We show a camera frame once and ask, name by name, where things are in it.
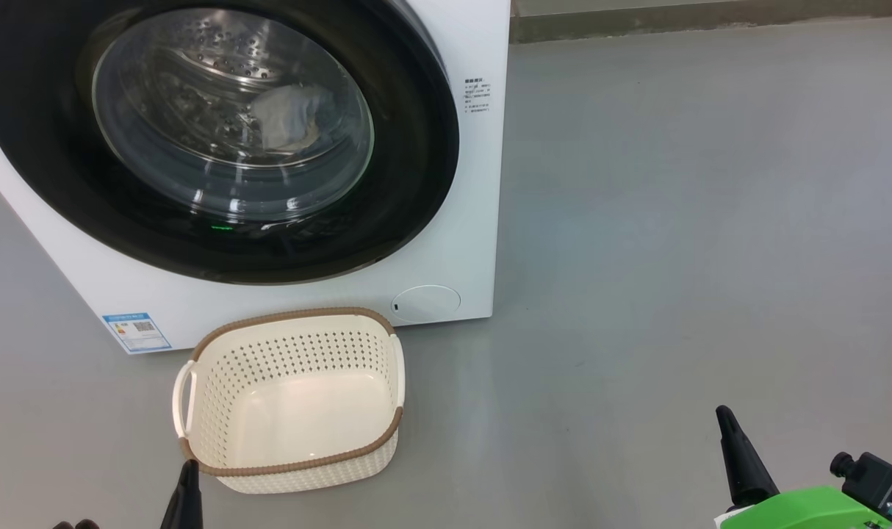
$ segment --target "blue and white label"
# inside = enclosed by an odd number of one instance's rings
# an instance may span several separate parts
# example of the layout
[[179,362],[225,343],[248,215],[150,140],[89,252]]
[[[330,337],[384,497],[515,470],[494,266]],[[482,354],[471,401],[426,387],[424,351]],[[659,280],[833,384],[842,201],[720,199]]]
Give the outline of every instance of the blue and white label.
[[130,353],[171,349],[171,344],[146,312],[104,316],[104,321]]

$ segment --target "sticker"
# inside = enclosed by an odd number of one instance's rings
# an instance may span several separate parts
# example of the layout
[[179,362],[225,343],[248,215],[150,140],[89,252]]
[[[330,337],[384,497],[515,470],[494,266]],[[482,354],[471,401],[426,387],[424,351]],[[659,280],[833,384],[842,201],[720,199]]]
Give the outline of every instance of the sticker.
[[466,79],[466,90],[463,104],[466,114],[488,112],[492,101],[492,84],[483,77]]
[[104,316],[103,319],[130,353],[171,349],[165,335],[155,327],[155,322],[145,312]]

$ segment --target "baseboard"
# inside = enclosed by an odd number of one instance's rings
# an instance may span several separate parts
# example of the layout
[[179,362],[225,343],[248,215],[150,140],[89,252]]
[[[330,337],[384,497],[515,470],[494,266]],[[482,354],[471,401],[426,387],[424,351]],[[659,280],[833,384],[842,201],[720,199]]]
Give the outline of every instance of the baseboard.
[[892,0],[728,0],[513,17],[512,43],[574,40],[835,18],[892,17]]

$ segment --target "washing machine door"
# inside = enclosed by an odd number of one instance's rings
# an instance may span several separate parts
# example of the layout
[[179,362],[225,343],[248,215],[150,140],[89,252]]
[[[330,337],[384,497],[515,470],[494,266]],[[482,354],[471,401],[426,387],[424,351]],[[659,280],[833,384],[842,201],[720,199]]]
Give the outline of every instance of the washing machine door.
[[0,146],[130,257],[331,277],[436,214],[459,148],[432,42],[384,0],[0,0]]

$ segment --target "empty basket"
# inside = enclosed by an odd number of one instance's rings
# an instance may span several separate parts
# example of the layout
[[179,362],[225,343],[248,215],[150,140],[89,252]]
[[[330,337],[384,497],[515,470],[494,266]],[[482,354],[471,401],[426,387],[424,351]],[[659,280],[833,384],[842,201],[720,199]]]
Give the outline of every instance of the empty basket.
[[400,340],[368,309],[225,325],[202,339],[181,369],[171,411],[184,455],[239,492],[298,492],[369,478],[397,447]]

